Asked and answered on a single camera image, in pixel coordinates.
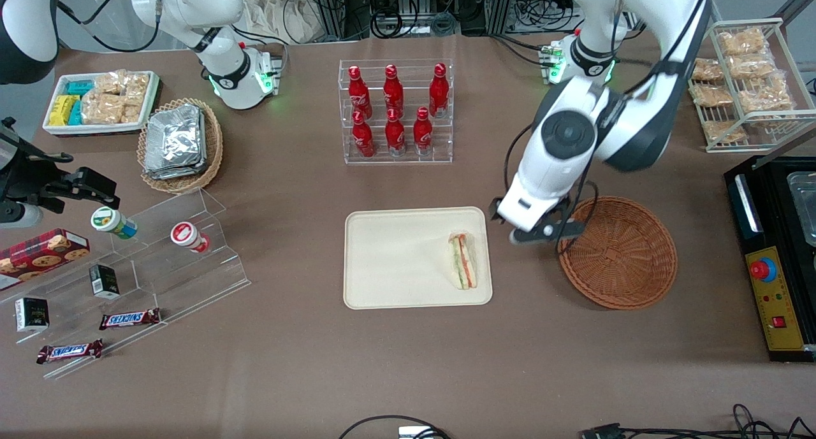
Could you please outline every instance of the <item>red emergency stop button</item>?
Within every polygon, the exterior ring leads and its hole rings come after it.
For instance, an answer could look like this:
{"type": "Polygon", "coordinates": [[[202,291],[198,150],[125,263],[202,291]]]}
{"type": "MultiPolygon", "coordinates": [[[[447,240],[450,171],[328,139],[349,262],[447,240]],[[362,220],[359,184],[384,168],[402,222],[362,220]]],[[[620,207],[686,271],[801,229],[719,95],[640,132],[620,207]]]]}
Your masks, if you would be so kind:
{"type": "Polygon", "coordinates": [[[773,264],[773,260],[768,258],[755,260],[748,266],[748,270],[752,277],[766,283],[772,282],[776,278],[776,264],[773,264]]]}

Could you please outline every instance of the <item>aluminum foil packet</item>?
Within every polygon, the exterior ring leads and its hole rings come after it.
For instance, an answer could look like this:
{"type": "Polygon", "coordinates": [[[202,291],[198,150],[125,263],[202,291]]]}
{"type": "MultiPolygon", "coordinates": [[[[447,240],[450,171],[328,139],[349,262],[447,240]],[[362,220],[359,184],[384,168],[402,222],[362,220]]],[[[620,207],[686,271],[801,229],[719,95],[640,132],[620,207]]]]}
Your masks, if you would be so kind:
{"type": "Polygon", "coordinates": [[[145,139],[145,174],[154,180],[169,180],[204,172],[204,128],[204,113],[189,103],[153,114],[145,139]]]}

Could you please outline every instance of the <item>brown woven basket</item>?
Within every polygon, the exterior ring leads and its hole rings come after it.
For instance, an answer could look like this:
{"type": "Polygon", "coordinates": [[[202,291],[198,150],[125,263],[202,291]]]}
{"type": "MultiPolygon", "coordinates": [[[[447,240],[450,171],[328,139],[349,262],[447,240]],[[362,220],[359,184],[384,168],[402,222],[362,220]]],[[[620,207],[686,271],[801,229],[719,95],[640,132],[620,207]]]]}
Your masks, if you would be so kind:
{"type": "MultiPolygon", "coordinates": [[[[195,187],[207,186],[207,184],[215,178],[215,174],[218,173],[218,169],[221,167],[221,158],[224,155],[224,138],[221,135],[221,125],[219,125],[218,119],[215,118],[215,114],[206,103],[198,99],[183,97],[183,99],[174,99],[169,103],[159,106],[156,112],[175,109],[184,103],[194,104],[204,112],[204,134],[207,135],[207,161],[209,161],[210,166],[200,175],[182,176],[180,178],[172,178],[171,180],[154,180],[145,173],[142,173],[142,180],[145,181],[148,186],[158,191],[180,194],[195,187]]],[[[147,129],[147,124],[142,126],[142,131],[139,134],[139,148],[136,149],[136,160],[139,161],[139,165],[142,166],[142,168],[145,168],[147,129]]]]}
{"type": "MultiPolygon", "coordinates": [[[[592,200],[574,218],[586,220],[592,200]]],[[[560,242],[566,248],[569,241],[560,242]]],[[[626,198],[598,198],[583,234],[559,257],[568,279],[598,305],[634,310],[666,295],[677,274],[677,251],[653,213],[626,198]]]]}

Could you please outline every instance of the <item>black connector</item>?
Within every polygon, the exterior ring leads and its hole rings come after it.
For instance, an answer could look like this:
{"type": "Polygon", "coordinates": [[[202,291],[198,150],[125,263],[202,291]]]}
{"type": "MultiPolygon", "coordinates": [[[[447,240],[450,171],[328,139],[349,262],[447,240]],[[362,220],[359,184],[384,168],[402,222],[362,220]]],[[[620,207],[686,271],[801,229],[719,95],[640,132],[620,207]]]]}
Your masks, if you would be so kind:
{"type": "Polygon", "coordinates": [[[623,430],[619,422],[605,424],[592,429],[584,429],[578,433],[579,439],[623,439],[623,430]]]}

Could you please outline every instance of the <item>red button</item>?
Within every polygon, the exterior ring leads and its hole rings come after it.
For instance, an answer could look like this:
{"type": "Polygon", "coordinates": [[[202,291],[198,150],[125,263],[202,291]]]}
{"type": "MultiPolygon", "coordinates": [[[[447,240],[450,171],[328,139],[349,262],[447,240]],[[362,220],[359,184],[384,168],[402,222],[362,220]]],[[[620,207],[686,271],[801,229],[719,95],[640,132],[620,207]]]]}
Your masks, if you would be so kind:
{"type": "Polygon", "coordinates": [[[752,262],[749,270],[751,271],[751,276],[758,280],[764,280],[770,275],[770,268],[761,260],[752,262]]]}

